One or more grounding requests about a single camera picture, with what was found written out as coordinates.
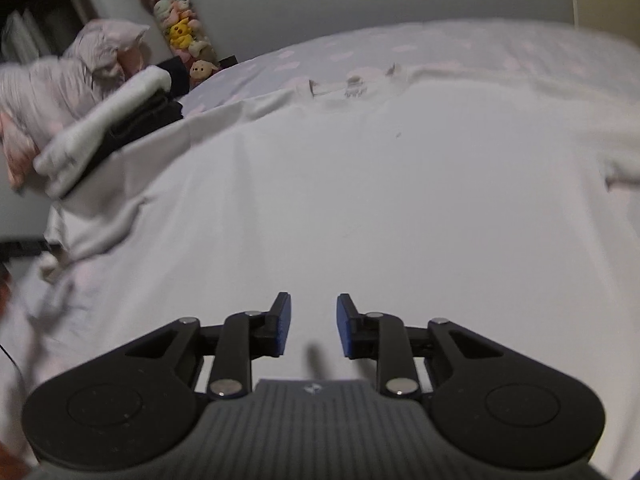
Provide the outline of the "white sweatshirt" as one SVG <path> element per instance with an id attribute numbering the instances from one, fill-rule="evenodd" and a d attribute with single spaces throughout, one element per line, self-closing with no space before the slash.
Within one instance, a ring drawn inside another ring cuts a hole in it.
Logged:
<path id="1" fill-rule="evenodd" d="M 70 264 L 1 323 L 1 439 L 28 389 L 176 318 L 292 297 L 261 378 L 363 374 L 335 303 L 448 318 L 590 385 L 594 462 L 639 468 L 639 101 L 559 79 L 391 68 L 149 134 L 58 207 Z"/>

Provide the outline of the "folded white garment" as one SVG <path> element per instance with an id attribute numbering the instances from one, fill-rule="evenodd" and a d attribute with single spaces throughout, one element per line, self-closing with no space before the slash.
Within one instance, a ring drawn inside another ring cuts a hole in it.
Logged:
<path id="1" fill-rule="evenodd" d="M 149 66 L 135 74 L 78 122 L 56 134 L 35 158 L 35 172 L 44 177 L 46 193 L 59 200 L 79 180 L 102 144 L 107 130 L 129 117 L 157 92 L 168 92 L 171 76 Z"/>

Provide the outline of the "folded black garment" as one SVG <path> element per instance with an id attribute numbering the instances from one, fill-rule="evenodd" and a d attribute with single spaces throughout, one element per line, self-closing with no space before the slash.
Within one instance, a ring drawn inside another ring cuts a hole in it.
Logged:
<path id="1" fill-rule="evenodd" d="M 169 74 L 170 89 L 168 91 L 158 90 L 131 114 L 106 130 L 100 146 L 78 180 L 68 191 L 69 193 L 114 152 L 183 118 L 182 104 L 178 99 L 185 96 L 190 90 L 190 76 L 186 66 L 178 56 L 174 56 L 160 62 L 157 67 Z"/>

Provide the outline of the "grey pink duvet pile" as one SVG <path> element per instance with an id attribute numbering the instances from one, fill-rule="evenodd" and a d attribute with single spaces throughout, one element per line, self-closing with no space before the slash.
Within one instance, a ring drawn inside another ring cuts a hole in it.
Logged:
<path id="1" fill-rule="evenodd" d="M 126 20 L 93 20 L 62 55 L 1 66 L 1 147 L 12 190 L 23 187 L 54 136 L 142 70 L 148 30 Z"/>

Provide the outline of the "polka dot bed sheet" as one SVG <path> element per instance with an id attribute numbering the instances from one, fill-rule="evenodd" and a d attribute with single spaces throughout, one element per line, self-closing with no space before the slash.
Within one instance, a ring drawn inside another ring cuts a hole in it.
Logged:
<path id="1" fill-rule="evenodd" d="M 199 84 L 182 98 L 183 113 L 198 114 L 308 80 L 372 79 L 394 64 L 515 72 L 627 96 L 639 93 L 639 49 L 624 38 L 552 23 L 440 21 L 340 32 L 256 56 Z"/>

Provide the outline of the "hanging plush toy organizer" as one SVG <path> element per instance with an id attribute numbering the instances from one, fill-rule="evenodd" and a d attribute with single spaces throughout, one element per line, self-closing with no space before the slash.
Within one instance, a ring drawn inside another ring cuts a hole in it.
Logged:
<path id="1" fill-rule="evenodd" d="M 191 87 L 220 71 L 218 58 L 192 0 L 140 0 L 155 20 L 171 52 L 189 71 Z"/>

